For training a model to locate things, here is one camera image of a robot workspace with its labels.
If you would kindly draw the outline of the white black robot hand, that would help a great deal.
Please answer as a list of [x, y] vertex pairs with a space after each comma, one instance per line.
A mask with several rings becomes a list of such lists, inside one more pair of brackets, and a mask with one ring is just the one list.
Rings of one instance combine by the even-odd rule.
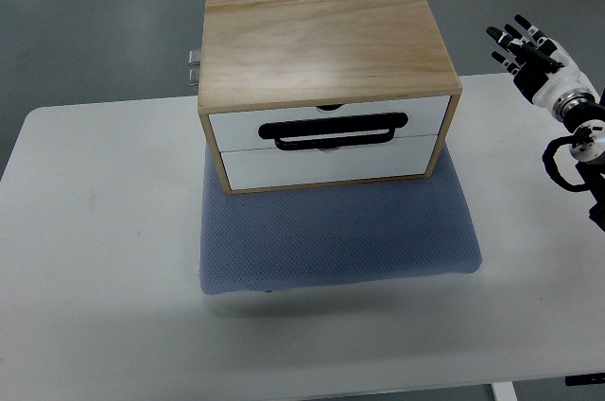
[[490, 26], [486, 33], [499, 47], [492, 58], [530, 104], [562, 119], [565, 107], [596, 100], [594, 87], [562, 45], [522, 15], [514, 16], [513, 25]]

